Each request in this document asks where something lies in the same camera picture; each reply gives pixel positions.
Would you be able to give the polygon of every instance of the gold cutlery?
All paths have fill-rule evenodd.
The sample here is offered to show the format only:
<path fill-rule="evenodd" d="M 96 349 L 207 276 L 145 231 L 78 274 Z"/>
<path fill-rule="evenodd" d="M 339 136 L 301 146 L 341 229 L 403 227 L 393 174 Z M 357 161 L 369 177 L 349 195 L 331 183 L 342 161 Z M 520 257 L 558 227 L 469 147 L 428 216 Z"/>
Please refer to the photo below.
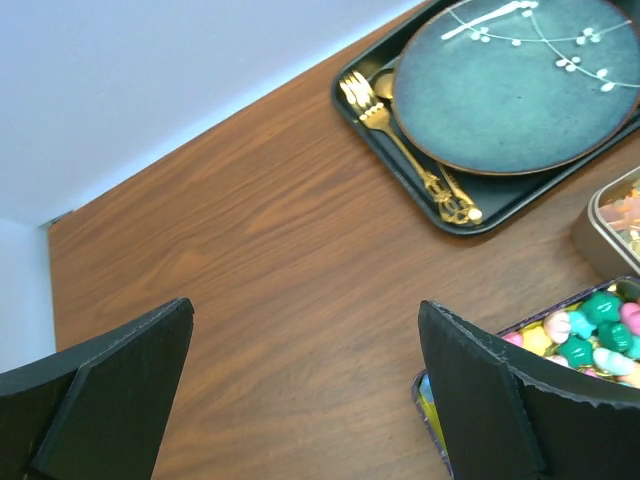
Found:
<path fill-rule="evenodd" d="M 376 78 L 373 84 L 373 91 L 378 95 L 378 97 L 384 98 L 388 100 L 393 107 L 393 70 L 387 69 L 384 70 L 378 77 Z M 449 173 L 446 167 L 440 162 L 436 161 L 438 164 L 438 168 L 440 169 L 440 173 L 444 177 L 445 181 L 449 185 L 449 188 L 453 192 L 453 194 L 458 197 L 459 200 L 462 200 L 466 203 L 466 207 L 469 208 L 469 219 L 475 223 L 479 224 L 482 222 L 482 211 L 478 208 L 475 202 L 471 199 L 467 192 L 465 192 L 455 177 Z"/>
<path fill-rule="evenodd" d="M 420 165 L 394 132 L 391 126 L 390 110 L 378 98 L 362 74 L 353 71 L 351 74 L 345 75 L 340 81 L 340 87 L 354 112 L 358 115 L 358 119 L 364 126 L 386 134 L 398 149 L 400 149 L 407 160 L 409 160 L 409 163 L 411 163 L 411 166 L 422 180 L 424 188 L 436 205 L 438 205 L 438 211 L 442 220 L 455 225 L 465 225 L 470 222 L 479 224 L 482 222 L 482 211 L 470 201 L 471 199 L 459 188 L 455 180 L 453 180 L 455 188 L 462 192 L 463 195 L 467 197 L 466 199 L 456 199 L 452 189 L 444 186 L 440 177 Z M 450 175 L 444 175 L 447 182 L 449 182 L 451 179 Z"/>

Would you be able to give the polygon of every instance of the white wall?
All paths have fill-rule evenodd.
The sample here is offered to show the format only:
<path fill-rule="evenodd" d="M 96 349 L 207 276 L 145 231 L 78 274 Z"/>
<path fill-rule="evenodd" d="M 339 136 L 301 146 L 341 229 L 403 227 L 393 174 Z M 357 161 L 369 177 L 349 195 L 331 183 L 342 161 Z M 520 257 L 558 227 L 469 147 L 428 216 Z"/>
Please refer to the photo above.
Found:
<path fill-rule="evenodd" d="M 0 373 L 55 351 L 47 232 L 0 220 Z"/>
<path fill-rule="evenodd" d="M 418 3 L 0 0 L 0 218 L 91 201 Z"/>

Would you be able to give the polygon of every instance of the gold spoon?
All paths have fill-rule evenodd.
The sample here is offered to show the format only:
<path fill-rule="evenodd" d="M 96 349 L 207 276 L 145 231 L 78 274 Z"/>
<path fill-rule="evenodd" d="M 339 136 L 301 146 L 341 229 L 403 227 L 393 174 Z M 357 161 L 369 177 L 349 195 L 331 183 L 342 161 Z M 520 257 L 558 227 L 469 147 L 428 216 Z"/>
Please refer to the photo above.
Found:
<path fill-rule="evenodd" d="M 373 84 L 373 91 L 381 98 L 385 98 L 393 103 L 393 70 L 387 69 L 383 70 L 375 79 Z M 458 182 L 455 178 L 453 178 L 449 172 L 447 172 L 444 165 L 440 162 L 436 162 L 438 164 L 438 168 L 442 173 L 442 176 L 449 184 L 449 188 L 454 193 L 456 197 L 460 200 L 464 201 L 469 208 L 469 219 L 475 223 L 476 225 L 482 223 L 482 210 L 478 208 L 475 202 L 471 199 L 467 193 L 462 190 Z"/>

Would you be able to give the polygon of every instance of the plate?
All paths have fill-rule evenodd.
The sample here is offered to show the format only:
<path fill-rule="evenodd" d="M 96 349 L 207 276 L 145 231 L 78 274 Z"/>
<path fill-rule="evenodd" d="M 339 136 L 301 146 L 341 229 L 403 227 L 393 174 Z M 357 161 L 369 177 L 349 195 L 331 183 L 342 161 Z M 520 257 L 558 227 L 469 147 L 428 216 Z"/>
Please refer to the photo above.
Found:
<path fill-rule="evenodd" d="M 577 160 L 640 99 L 640 38 L 604 0 L 465 0 L 432 18 L 396 66 L 394 112 L 426 155 L 484 175 Z"/>

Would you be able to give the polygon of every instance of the brown wooden surface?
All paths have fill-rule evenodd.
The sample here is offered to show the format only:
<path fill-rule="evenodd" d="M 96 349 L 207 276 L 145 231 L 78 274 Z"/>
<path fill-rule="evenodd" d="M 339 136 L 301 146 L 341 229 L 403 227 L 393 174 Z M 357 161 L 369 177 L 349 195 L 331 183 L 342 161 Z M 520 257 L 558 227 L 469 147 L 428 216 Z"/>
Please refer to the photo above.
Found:
<path fill-rule="evenodd" d="M 330 103 L 387 29 L 51 228 L 59 348 L 195 305 L 154 479 L 443 480 L 409 395 L 420 300 L 496 331 L 597 282 L 569 226 L 640 141 L 497 235 L 441 234 Z"/>

